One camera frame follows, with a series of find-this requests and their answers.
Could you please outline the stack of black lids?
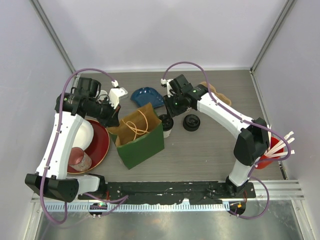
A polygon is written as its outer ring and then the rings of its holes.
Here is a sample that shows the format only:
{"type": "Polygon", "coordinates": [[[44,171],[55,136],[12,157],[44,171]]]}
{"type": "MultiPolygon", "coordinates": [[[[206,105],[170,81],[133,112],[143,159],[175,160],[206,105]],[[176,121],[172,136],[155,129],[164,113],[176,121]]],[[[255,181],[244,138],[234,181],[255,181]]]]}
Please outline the stack of black lids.
{"type": "Polygon", "coordinates": [[[182,122],[183,128],[189,132],[197,131],[200,127],[200,124],[201,124],[201,120],[195,114],[186,115],[182,122]]]}

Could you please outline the green paper bag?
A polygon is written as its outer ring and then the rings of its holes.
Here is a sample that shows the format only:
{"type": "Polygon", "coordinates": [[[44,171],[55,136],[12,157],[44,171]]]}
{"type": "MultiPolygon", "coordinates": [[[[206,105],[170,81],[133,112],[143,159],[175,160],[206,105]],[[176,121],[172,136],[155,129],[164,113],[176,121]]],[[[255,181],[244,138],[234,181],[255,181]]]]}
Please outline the green paper bag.
{"type": "Polygon", "coordinates": [[[162,121],[151,103],[138,108],[107,129],[127,169],[132,169],[165,148],[162,121]]]}

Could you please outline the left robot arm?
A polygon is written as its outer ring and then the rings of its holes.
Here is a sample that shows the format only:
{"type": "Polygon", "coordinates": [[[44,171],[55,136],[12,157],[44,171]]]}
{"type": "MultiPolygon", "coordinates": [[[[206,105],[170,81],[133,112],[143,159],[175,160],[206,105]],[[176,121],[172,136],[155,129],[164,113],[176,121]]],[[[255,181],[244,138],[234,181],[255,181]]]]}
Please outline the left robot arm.
{"type": "Polygon", "coordinates": [[[100,200],[107,192],[105,178],[97,174],[67,177],[68,162],[77,132],[86,116],[97,119],[105,128],[119,126],[120,100],[128,92],[112,84],[100,100],[101,83],[81,77],[70,92],[56,99],[54,125],[44,156],[35,173],[28,173],[25,184],[40,199],[49,198],[70,203],[78,195],[89,193],[100,200]]]}

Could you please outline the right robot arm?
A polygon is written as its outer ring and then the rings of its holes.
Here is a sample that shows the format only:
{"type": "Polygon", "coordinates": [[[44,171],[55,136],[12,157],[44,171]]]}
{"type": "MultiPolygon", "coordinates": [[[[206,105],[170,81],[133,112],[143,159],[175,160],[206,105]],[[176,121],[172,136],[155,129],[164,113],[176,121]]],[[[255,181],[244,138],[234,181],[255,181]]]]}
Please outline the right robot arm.
{"type": "Polygon", "coordinates": [[[182,74],[174,79],[161,79],[160,83],[167,90],[163,100],[170,118],[193,109],[209,116],[233,135],[235,163],[225,180],[225,190],[230,197],[238,197],[243,193],[253,167],[270,146],[265,120],[241,114],[220,100],[209,84],[192,86],[182,74]]]}

